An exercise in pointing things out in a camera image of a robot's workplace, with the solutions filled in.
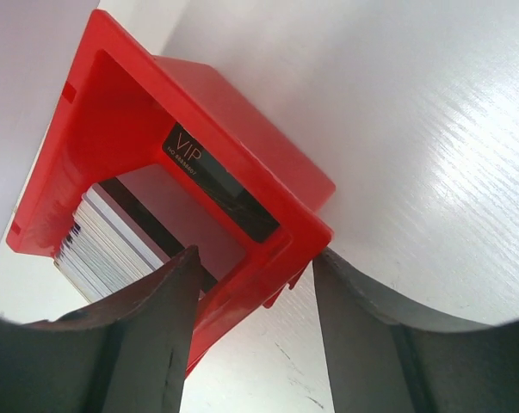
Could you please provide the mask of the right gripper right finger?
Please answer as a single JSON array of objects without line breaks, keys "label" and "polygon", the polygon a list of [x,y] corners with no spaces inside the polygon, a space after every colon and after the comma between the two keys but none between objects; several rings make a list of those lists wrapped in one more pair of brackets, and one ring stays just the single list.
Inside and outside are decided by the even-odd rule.
[{"label": "right gripper right finger", "polygon": [[324,250],[312,263],[337,412],[519,412],[519,319],[422,305]]}]

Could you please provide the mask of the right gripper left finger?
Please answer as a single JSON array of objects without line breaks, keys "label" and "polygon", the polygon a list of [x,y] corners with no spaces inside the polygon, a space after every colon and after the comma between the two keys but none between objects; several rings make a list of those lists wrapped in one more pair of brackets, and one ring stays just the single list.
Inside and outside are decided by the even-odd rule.
[{"label": "right gripper left finger", "polygon": [[189,247],[54,321],[0,318],[0,412],[177,412],[199,296]]}]

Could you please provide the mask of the red plastic bin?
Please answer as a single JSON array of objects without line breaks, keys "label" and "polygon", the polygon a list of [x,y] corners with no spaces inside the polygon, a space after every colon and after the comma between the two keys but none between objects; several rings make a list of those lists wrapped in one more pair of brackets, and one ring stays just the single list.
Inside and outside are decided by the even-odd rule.
[{"label": "red plastic bin", "polygon": [[[178,123],[267,211],[279,228],[248,237],[163,151]],[[334,182],[209,65],[148,53],[107,11],[83,31],[6,241],[15,252],[54,256],[82,194],[95,182],[151,164],[244,248],[246,256],[198,307],[188,367],[227,332],[293,287],[330,242],[318,210]]]}]

